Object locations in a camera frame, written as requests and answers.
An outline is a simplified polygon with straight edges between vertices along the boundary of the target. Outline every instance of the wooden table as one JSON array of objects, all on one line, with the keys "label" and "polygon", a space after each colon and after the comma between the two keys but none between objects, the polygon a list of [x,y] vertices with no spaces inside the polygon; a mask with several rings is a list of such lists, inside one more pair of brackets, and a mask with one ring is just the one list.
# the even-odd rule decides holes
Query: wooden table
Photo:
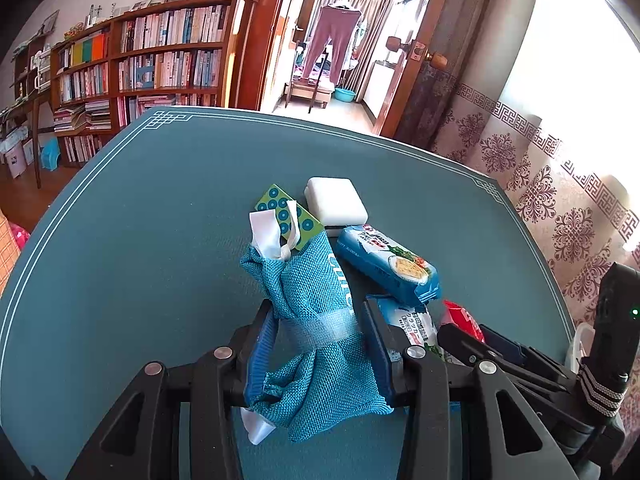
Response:
[{"label": "wooden table", "polygon": [[[248,213],[274,183],[304,204],[312,176],[350,178],[369,222],[438,269],[444,298],[563,358],[573,325],[562,295],[494,180],[330,126],[153,108],[63,190],[0,299],[0,424],[23,462],[62,480],[145,362],[192,362],[250,322],[262,295],[239,266]],[[366,282],[348,279],[357,301]],[[430,311],[440,319],[440,302]],[[402,410],[301,444],[278,430],[254,447],[236,422],[247,480],[396,477]]]}]

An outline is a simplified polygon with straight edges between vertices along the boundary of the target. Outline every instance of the white ribbon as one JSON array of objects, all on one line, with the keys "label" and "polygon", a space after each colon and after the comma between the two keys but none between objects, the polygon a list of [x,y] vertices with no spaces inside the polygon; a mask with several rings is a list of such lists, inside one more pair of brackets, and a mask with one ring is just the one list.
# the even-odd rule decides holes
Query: white ribbon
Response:
[{"label": "white ribbon", "polygon": [[[287,211],[289,217],[283,222],[291,222],[291,232],[289,240],[282,247],[280,246],[280,222],[276,218],[275,209],[265,211],[254,211],[249,213],[249,222],[254,239],[251,240],[252,247],[260,253],[263,258],[270,260],[287,261],[291,258],[291,250],[300,241],[300,228],[298,226],[298,203],[295,200],[287,200]],[[252,412],[245,408],[240,408],[242,424],[249,437],[249,442],[257,446],[269,434],[276,429],[276,426],[259,413]]]},{"label": "white ribbon", "polygon": [[254,239],[251,241],[252,247],[260,253],[263,258],[270,260],[287,261],[291,258],[291,250],[300,241],[300,228],[298,226],[298,203],[295,200],[287,200],[289,217],[285,220],[291,222],[291,232],[289,240],[282,247],[280,246],[280,223],[276,218],[275,209],[265,211],[254,211],[249,213],[251,231]]}]

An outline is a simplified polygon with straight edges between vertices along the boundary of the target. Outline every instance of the blue plastic bin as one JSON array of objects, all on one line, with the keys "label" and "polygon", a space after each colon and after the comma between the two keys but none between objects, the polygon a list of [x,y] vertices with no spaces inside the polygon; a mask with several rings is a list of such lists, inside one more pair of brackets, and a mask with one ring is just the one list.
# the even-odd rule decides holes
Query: blue plastic bin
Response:
[{"label": "blue plastic bin", "polygon": [[53,171],[58,167],[58,157],[60,156],[60,146],[58,139],[53,138],[44,145],[40,154],[40,165],[45,170]]},{"label": "blue plastic bin", "polygon": [[336,88],[335,89],[335,98],[338,101],[344,101],[345,103],[350,103],[356,97],[356,92],[352,92],[351,90],[346,90],[344,88]]}]

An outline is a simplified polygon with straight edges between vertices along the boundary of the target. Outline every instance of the white eraser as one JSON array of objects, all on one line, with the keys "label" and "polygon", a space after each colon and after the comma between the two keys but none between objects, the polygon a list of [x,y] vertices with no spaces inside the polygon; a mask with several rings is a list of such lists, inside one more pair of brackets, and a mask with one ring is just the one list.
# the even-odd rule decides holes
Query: white eraser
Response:
[{"label": "white eraser", "polygon": [[348,178],[310,178],[305,197],[309,212],[325,226],[367,223],[367,210]]}]

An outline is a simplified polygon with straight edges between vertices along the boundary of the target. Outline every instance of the red package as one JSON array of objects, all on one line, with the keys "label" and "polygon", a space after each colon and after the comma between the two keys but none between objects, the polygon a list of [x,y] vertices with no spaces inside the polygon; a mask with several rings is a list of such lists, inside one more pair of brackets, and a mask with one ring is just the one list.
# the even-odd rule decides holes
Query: red package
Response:
[{"label": "red package", "polygon": [[447,311],[442,316],[441,325],[445,323],[453,323],[460,330],[473,336],[481,343],[484,343],[484,334],[476,323],[476,320],[469,314],[463,306],[453,303],[452,301],[443,300],[442,303],[447,307]]}]

